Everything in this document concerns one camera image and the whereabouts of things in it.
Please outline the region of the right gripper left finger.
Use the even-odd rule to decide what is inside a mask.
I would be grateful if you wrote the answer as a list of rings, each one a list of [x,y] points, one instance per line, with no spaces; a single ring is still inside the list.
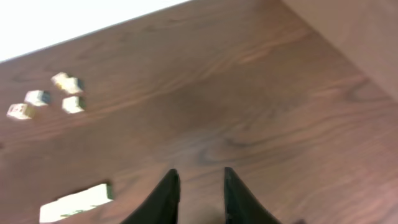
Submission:
[[[121,224],[176,224],[180,202],[180,177],[170,169],[143,203]]]

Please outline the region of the green-edged wooden block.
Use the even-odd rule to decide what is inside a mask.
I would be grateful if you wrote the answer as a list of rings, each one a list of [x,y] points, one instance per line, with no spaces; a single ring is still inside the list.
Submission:
[[[52,223],[68,218],[77,213],[89,211],[95,206],[80,202],[54,201],[41,206],[39,213],[40,223]]]

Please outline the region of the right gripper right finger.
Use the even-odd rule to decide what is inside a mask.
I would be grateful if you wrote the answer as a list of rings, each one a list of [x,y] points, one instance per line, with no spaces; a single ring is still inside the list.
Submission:
[[[281,224],[231,167],[224,168],[224,208],[226,224]]]

